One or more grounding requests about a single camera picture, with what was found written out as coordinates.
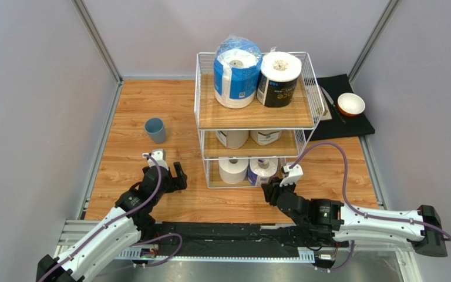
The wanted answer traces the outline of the white roll blue label wrapper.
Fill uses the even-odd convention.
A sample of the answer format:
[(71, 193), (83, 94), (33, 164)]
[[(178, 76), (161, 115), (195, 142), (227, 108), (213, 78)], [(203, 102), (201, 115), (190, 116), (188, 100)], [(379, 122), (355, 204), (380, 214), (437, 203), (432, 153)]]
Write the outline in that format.
[(278, 158), (250, 159), (247, 177), (250, 185), (267, 184), (278, 172)]

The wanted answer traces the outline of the plain white paper towel roll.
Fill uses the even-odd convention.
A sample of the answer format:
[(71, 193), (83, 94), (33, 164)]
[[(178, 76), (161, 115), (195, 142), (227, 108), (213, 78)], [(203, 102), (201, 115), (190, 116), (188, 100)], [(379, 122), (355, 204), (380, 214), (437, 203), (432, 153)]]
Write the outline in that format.
[(239, 184), (247, 175), (248, 159), (228, 159), (221, 157), (218, 160), (219, 175), (227, 184)]

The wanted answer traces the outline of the white wire wooden shelf rack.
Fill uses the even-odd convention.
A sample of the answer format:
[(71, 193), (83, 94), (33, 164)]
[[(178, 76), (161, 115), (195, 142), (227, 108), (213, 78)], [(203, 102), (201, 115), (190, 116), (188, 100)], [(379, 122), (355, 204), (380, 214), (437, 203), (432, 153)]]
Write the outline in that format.
[[(311, 132), (324, 115), (324, 101), (315, 76), (311, 58), (306, 52), (293, 52), (301, 60), (302, 70), (289, 105), (268, 108), (254, 99), (241, 109), (230, 109), (214, 97), (214, 53), (200, 52), (196, 59), (196, 87), (194, 115), (198, 130), (206, 184), (210, 189), (243, 188), (250, 186), (247, 179), (237, 184), (224, 182), (220, 177), (219, 160), (287, 158), (299, 156), (306, 148)], [(216, 138), (218, 130), (280, 130), (280, 140), (270, 145), (259, 145), (252, 139), (238, 149), (228, 149)]]

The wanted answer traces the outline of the brown paper roll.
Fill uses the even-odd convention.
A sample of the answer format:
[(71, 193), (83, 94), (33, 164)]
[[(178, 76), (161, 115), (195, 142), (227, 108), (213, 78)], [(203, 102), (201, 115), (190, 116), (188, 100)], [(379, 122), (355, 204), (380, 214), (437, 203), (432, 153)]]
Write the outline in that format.
[(248, 140), (250, 132), (248, 130), (217, 130), (216, 138), (228, 149), (239, 149)]
[(251, 130), (250, 137), (257, 144), (266, 146), (276, 142), (282, 136), (282, 130)]

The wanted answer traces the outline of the white roll dark brown wrapper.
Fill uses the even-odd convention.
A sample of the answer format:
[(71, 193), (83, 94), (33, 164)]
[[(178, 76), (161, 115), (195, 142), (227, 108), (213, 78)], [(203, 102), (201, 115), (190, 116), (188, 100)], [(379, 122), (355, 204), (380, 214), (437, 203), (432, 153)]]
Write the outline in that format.
[(289, 105), (302, 71), (302, 62), (296, 56), (272, 51), (262, 58), (257, 99), (268, 108)]

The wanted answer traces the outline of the blue paper towel roll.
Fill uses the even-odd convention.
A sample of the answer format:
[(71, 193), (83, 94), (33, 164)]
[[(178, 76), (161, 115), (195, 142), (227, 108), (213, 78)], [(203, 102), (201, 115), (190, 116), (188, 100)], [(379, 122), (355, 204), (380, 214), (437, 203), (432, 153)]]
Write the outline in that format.
[(213, 64), (217, 102), (230, 109), (248, 106), (257, 93), (262, 53), (254, 42), (230, 35), (218, 46)]

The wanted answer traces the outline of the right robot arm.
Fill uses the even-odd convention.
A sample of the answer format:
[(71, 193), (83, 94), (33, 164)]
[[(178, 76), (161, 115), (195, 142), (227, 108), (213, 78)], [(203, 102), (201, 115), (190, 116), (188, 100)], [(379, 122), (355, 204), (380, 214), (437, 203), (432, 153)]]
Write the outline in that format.
[(262, 184), (265, 201), (289, 217), (315, 239), (334, 242), (357, 240), (409, 243), (423, 256), (447, 257), (448, 236), (433, 206), (416, 210), (373, 210), (330, 199), (305, 199), (295, 184), (283, 185), (278, 177)]

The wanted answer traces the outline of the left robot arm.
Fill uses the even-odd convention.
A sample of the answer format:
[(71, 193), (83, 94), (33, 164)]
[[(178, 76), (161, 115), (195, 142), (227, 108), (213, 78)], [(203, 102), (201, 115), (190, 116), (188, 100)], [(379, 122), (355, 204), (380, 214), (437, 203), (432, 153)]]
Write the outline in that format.
[(115, 206), (87, 235), (56, 257), (46, 255), (37, 267), (37, 281), (92, 281), (122, 251), (141, 242), (155, 242), (153, 207), (166, 193), (184, 190), (187, 175), (179, 162), (175, 174), (164, 161), (148, 159), (143, 179), (123, 193)]

